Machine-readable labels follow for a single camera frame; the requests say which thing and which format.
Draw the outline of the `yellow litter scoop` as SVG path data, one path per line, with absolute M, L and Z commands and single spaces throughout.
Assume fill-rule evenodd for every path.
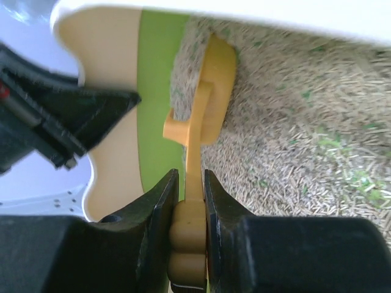
M 226 41 L 211 35 L 186 121 L 166 117 L 163 136 L 186 148 L 184 200 L 176 204 L 169 230 L 172 247 L 167 274 L 174 290 L 206 289 L 206 206 L 201 147 L 219 137 L 233 91 L 236 53 Z

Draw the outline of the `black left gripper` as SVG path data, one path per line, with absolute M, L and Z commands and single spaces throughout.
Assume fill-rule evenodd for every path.
M 89 151 L 140 102 L 130 90 L 76 89 L 76 78 L 40 68 L 2 44 L 1 173 L 34 150 L 56 168 L 75 167 L 75 152 L 49 123 L 55 118 Z

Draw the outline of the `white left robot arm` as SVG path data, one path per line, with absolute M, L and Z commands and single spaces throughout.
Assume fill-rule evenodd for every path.
M 1 213 L 82 215 L 89 152 L 141 101 L 85 87 L 1 46 Z

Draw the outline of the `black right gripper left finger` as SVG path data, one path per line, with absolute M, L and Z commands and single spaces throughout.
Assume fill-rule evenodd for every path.
M 97 223 L 75 216 L 2 216 L 1 291 L 166 292 L 178 179 L 170 170 Z

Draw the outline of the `beige litter box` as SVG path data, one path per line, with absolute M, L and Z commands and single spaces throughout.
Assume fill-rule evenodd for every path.
M 95 175 L 82 197 L 87 219 L 97 221 L 124 207 L 151 189 L 166 170 L 185 169 L 186 148 L 163 137 L 163 124 L 174 110 L 171 77 L 191 17 L 220 20 L 151 12 L 117 1 L 59 1 L 55 6 L 53 34 L 77 60 L 80 83 L 132 89 L 142 97 L 89 153 Z

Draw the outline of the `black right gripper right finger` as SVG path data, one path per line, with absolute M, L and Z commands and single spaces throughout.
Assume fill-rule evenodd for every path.
M 369 220 L 256 216 L 205 171 L 211 292 L 389 292 L 390 251 Z

